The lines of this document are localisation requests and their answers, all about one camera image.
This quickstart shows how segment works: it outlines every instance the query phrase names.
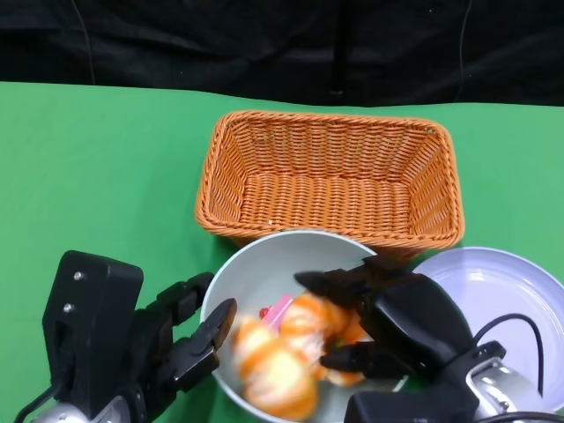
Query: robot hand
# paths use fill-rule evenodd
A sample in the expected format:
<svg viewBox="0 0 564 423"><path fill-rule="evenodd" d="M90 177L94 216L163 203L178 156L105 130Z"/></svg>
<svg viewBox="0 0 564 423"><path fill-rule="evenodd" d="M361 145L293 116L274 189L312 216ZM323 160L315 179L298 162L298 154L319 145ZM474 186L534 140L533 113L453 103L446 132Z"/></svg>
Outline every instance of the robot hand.
<svg viewBox="0 0 564 423"><path fill-rule="evenodd" d="M219 304L189 338L173 327L201 307L212 281L202 273L178 282L135 310L143 283L136 266L69 251L43 315L52 386L25 407L16 423L54 397L36 423L145 423L219 366L217 350L237 304Z"/></svg>
<svg viewBox="0 0 564 423"><path fill-rule="evenodd" d="M356 309L374 340L337 348L322 357L324 366L368 378L415 375L427 383L417 394L354 394L345 423L564 421L543 413L542 344L528 317L504 316L493 325L509 318L531 324L539 344L539 392L503 364L505 350L498 342L478 345L485 332L472 337L462 312L438 284L400 263L371 256L350 271L303 272L295 278L310 292Z"/></svg>

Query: green table surface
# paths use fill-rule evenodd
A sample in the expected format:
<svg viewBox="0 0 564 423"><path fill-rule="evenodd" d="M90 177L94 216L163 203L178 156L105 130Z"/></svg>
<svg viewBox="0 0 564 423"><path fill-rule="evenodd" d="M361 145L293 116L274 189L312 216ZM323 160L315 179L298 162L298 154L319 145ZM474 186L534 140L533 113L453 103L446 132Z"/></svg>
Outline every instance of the green table surface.
<svg viewBox="0 0 564 423"><path fill-rule="evenodd" d="M48 385L41 316L61 254L140 266L138 306L216 271L235 249L194 203L215 122L233 110L426 117L454 139L463 245L506 249L564 280L564 108L447 104L320 108L209 93L0 84L0 421ZM197 317L177 334L190 334ZM210 378L160 422L251 422Z"/></svg>

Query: orange wicker basket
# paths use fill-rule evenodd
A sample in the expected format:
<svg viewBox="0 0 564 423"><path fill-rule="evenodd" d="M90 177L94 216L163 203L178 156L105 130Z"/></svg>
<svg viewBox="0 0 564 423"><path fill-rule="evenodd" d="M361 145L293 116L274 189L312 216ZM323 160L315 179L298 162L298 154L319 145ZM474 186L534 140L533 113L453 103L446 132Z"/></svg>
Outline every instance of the orange wicker basket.
<svg viewBox="0 0 564 423"><path fill-rule="evenodd" d="M196 218L239 244L316 229L403 257L451 247L464 234L450 134L436 122L389 117L223 117Z"/></svg>

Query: toy food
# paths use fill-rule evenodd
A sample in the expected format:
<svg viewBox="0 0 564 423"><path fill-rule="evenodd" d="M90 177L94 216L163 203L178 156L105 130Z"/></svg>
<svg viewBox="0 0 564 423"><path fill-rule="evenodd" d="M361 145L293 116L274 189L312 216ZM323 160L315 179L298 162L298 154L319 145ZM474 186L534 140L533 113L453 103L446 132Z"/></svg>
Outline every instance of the toy food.
<svg viewBox="0 0 564 423"><path fill-rule="evenodd" d="M354 344L367 336L355 311L304 293L287 308L279 330L280 338L307 361L317 380L349 386L364 378L362 374L339 372L319 364L319 359L333 345Z"/></svg>
<svg viewBox="0 0 564 423"><path fill-rule="evenodd" d="M275 331L278 331L282 317L292 304L292 301L293 298L290 295L284 295L275 305L268 307L266 312L264 312L265 308L259 312L261 320L268 323Z"/></svg>
<svg viewBox="0 0 564 423"><path fill-rule="evenodd" d="M263 307L261 308L261 311L258 312L258 316L260 317L261 320L264 319L264 317L266 315L268 315L268 312L270 311L272 307Z"/></svg>
<svg viewBox="0 0 564 423"><path fill-rule="evenodd" d="M266 323L254 317L242 318L232 349L243 395L253 406L293 421L313 415L317 386L308 363Z"/></svg>

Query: black curtain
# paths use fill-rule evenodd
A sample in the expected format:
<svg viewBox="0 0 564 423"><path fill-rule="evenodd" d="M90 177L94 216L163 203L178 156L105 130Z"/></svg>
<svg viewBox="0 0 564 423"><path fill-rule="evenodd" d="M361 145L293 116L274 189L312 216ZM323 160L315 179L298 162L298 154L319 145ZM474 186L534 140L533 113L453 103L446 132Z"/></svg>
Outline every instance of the black curtain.
<svg viewBox="0 0 564 423"><path fill-rule="evenodd" d="M305 104L451 102L468 0L76 0L99 85ZM89 84L71 0L0 2L0 79ZM474 0L460 101L564 104L560 0Z"/></svg>

